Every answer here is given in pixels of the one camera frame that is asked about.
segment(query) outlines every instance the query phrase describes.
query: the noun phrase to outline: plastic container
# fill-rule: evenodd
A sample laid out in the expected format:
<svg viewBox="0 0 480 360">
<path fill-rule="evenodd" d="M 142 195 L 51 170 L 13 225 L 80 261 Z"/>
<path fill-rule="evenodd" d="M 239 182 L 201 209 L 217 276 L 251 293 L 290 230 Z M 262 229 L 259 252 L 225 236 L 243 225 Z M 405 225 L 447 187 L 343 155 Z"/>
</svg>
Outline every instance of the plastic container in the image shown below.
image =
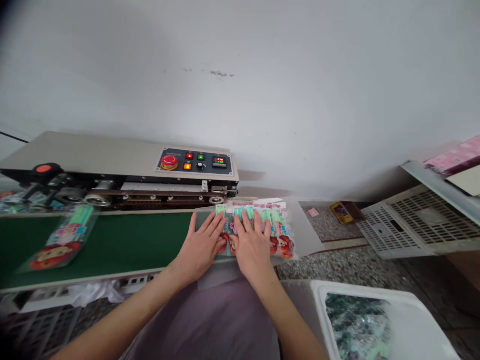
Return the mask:
<svg viewBox="0 0 480 360">
<path fill-rule="evenodd" d="M 62 306 L 15 314 L 3 320 L 3 328 L 27 359 L 49 359 L 70 342 L 82 308 Z"/>
<path fill-rule="evenodd" d="M 356 225 L 382 259 L 480 250 L 480 226 L 425 185 L 361 212 Z"/>
<path fill-rule="evenodd" d="M 340 359 L 326 299 L 341 294 L 386 300 L 391 326 L 389 360 L 460 359 L 434 317 L 412 293 L 320 280 L 284 280 L 290 299 L 315 336 L 325 345 L 330 359 Z"/>
</svg>

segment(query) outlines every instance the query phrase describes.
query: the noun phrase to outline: person's left hand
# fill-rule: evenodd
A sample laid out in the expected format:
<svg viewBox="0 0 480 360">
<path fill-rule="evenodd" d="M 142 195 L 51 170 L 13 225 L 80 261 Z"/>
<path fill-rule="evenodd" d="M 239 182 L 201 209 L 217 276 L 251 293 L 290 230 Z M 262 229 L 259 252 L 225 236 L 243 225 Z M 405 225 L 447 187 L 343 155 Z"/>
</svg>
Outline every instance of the person's left hand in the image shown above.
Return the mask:
<svg viewBox="0 0 480 360">
<path fill-rule="evenodd" d="M 190 228 L 180 253 L 171 262 L 168 269 L 183 286 L 187 286 L 200 279 L 214 262 L 225 240 L 219 239 L 224 231 L 225 222 L 222 214 L 215 216 L 212 212 L 198 231 L 197 213 L 191 216 Z"/>
</svg>

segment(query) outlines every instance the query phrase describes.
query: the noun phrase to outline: floor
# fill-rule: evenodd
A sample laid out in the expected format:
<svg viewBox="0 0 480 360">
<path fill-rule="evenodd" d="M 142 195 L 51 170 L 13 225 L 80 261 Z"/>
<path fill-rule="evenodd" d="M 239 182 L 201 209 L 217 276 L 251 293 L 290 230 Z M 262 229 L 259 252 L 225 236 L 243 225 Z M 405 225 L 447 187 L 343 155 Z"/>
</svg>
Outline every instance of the floor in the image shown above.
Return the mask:
<svg viewBox="0 0 480 360">
<path fill-rule="evenodd" d="M 384 261 L 361 239 L 355 225 L 339 224 L 329 208 L 317 210 L 319 216 L 307 217 L 320 240 L 331 243 L 331 251 L 278 266 L 281 280 L 316 279 L 413 293 L 432 313 L 462 359 L 480 359 L 480 294 L 469 288 L 445 258 Z M 350 245 L 341 249 L 335 247 L 347 243 Z M 90 304 L 82 312 L 72 338 L 115 307 L 106 299 Z"/>
</svg>

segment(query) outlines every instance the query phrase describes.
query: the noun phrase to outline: control panel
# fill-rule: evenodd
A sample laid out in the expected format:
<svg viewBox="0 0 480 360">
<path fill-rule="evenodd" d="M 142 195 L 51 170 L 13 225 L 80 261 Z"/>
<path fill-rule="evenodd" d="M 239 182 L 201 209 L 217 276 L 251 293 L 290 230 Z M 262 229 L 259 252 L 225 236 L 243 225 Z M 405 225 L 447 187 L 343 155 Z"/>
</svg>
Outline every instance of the control panel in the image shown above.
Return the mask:
<svg viewBox="0 0 480 360">
<path fill-rule="evenodd" d="M 163 150 L 156 171 L 234 175 L 230 155 L 173 148 Z"/>
</svg>

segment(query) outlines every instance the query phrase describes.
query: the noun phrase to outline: hand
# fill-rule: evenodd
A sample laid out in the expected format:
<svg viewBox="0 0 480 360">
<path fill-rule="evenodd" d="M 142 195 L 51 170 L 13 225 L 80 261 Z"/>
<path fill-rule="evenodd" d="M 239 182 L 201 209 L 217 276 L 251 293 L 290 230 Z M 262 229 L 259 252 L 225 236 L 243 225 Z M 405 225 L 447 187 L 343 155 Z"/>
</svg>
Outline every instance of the hand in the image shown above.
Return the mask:
<svg viewBox="0 0 480 360">
<path fill-rule="evenodd" d="M 212 212 L 201 228 L 195 231 L 197 213 L 193 213 L 185 242 L 176 259 L 168 266 L 182 286 L 197 281 L 210 268 L 220 248 L 226 243 L 219 238 L 226 221 L 222 214 L 215 216 Z"/>
<path fill-rule="evenodd" d="M 243 219 L 248 219 L 245 210 L 241 212 Z M 262 233 L 262 220 L 258 211 L 254 212 L 254 225 L 252 228 L 250 221 L 240 221 L 238 215 L 235 216 L 235 228 L 238 236 L 230 235 L 236 248 L 236 259 L 240 270 L 247 278 L 248 282 L 255 288 L 254 284 L 261 282 L 272 273 L 277 278 L 274 267 L 270 262 L 270 235 L 272 228 L 270 221 L 265 224 L 265 233 Z"/>
</svg>

